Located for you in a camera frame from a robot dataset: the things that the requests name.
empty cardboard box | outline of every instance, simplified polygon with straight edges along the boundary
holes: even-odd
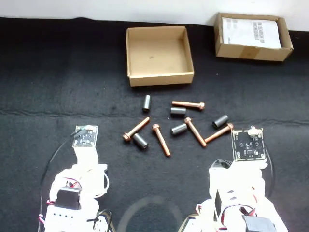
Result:
[[[222,18],[276,21],[281,48],[264,48],[223,43]],[[293,45],[284,18],[268,15],[219,13],[214,25],[216,56],[228,58],[284,61],[293,51]]]
[[[185,26],[128,28],[126,56],[131,86],[191,83],[193,80]]]

hex bolt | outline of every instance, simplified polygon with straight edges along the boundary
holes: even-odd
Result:
[[[224,127],[223,129],[219,130],[218,132],[216,132],[215,134],[209,136],[208,138],[205,139],[206,143],[209,143],[210,141],[220,137],[221,135],[223,135],[224,133],[231,131],[234,128],[234,125],[232,123],[228,123],[226,127]]]
[[[170,156],[169,148],[168,148],[168,146],[166,145],[166,143],[165,143],[165,141],[164,141],[164,138],[163,138],[163,136],[162,136],[162,134],[161,134],[159,124],[153,124],[153,129],[152,129],[152,130],[156,133],[156,135],[157,135],[157,137],[158,137],[158,139],[159,139],[159,141],[160,141],[160,144],[161,144],[161,146],[163,147],[163,150],[164,150],[165,155],[166,155],[167,157],[169,157],[169,156]]]
[[[184,101],[172,101],[172,105],[180,105],[184,107],[194,107],[194,108],[198,108],[199,110],[202,110],[205,107],[205,103],[203,102],[193,103],[193,102],[184,102]]]
[[[204,139],[202,138],[202,136],[198,133],[197,129],[195,128],[195,126],[193,125],[191,118],[186,117],[184,119],[185,124],[188,125],[188,127],[191,129],[191,131],[193,132],[193,134],[195,135],[195,137],[197,138],[197,140],[201,143],[201,145],[203,147],[206,147],[206,142],[204,141]]]
[[[122,136],[125,141],[130,141],[131,136],[138,132],[143,126],[145,126],[149,122],[150,118],[146,117],[142,122],[137,124],[130,132],[125,132],[124,135]]]

small circuit board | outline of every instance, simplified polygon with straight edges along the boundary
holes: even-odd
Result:
[[[85,128],[83,133],[79,134],[74,142],[74,146],[96,146],[97,135],[98,135],[98,126],[76,126],[75,131]]]
[[[232,130],[234,161],[265,160],[263,129]]]

paper document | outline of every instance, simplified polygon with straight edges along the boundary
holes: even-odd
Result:
[[[222,18],[223,43],[281,48],[276,21]]]

gray cylinder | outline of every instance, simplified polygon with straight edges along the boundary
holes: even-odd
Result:
[[[146,149],[148,147],[148,143],[138,133],[134,134],[133,140],[142,149]]]
[[[151,103],[151,97],[150,95],[146,95],[144,99],[143,112],[150,111],[150,103]]]
[[[173,127],[172,129],[170,129],[170,133],[172,135],[178,135],[180,133],[185,132],[188,129],[187,124],[183,123],[179,126]]]
[[[186,108],[182,108],[182,107],[171,107],[170,109],[170,114],[172,116],[185,116],[186,113]]]
[[[218,118],[217,120],[212,122],[213,127],[219,128],[223,126],[228,121],[228,116],[223,115],[222,117]]]

